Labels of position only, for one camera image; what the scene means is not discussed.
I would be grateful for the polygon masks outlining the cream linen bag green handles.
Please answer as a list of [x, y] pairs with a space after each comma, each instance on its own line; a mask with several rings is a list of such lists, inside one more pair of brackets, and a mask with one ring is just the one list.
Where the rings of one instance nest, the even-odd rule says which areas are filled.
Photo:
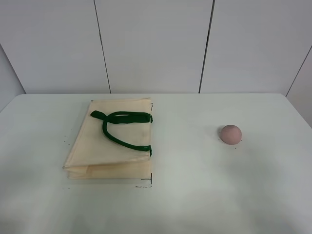
[[92, 100], [63, 168], [70, 179], [150, 179], [152, 101]]

